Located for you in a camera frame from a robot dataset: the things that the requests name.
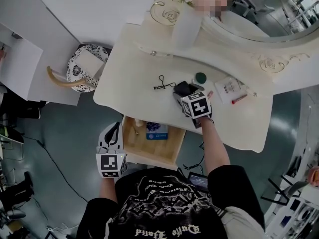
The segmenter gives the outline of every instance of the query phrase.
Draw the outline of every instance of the screen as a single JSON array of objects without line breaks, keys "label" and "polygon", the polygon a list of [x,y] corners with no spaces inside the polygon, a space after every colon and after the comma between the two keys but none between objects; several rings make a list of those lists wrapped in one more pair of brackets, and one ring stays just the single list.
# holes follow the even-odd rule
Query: screen
[{"label": "screen", "polygon": [[190,172],[188,179],[197,190],[208,192],[208,180],[206,176]]}]

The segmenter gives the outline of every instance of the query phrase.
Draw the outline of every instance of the blue box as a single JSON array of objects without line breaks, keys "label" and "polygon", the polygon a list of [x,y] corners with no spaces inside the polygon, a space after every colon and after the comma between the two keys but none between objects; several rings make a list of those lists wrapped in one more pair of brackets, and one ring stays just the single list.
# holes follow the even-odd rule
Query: blue box
[{"label": "blue box", "polygon": [[167,125],[147,122],[146,123],[146,139],[147,140],[167,140],[168,139]]}]

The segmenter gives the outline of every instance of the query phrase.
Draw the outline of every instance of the black t-shirt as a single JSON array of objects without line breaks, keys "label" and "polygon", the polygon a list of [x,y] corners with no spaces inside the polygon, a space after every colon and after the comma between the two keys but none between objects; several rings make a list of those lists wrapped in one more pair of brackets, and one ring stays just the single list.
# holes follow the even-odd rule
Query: black t-shirt
[{"label": "black t-shirt", "polygon": [[118,204],[89,201],[78,239],[216,238],[227,239],[216,207],[246,211],[264,228],[264,216],[245,170],[226,165],[208,176],[210,203],[178,172],[153,168],[122,177],[116,183]]}]

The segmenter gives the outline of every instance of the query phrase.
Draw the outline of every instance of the open drawer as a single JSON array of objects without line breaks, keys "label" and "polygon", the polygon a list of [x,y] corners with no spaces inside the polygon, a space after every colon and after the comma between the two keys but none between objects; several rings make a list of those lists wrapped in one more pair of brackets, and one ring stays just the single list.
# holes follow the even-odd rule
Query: open drawer
[{"label": "open drawer", "polygon": [[123,145],[128,162],[177,169],[175,162],[186,130],[168,126],[167,140],[147,140],[146,122],[137,127],[133,118],[124,116],[122,125]]}]

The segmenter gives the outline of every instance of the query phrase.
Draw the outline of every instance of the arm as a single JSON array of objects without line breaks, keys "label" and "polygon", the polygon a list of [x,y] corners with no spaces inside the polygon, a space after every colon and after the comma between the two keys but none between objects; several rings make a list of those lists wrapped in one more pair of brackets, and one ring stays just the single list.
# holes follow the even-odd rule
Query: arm
[{"label": "arm", "polygon": [[119,210],[113,178],[103,178],[99,198],[92,199],[77,231],[77,239],[103,239],[105,227],[110,218]]},{"label": "arm", "polygon": [[244,168],[230,165],[225,146],[210,118],[199,119],[205,144],[208,190],[213,204],[221,209],[230,206],[242,209],[265,229],[264,214]]},{"label": "arm", "polygon": [[102,179],[99,197],[110,199],[115,203],[118,202],[115,194],[115,184],[113,178]]},{"label": "arm", "polygon": [[209,174],[217,167],[230,165],[230,161],[213,122],[208,117],[201,117],[199,120],[205,144],[205,165]]}]

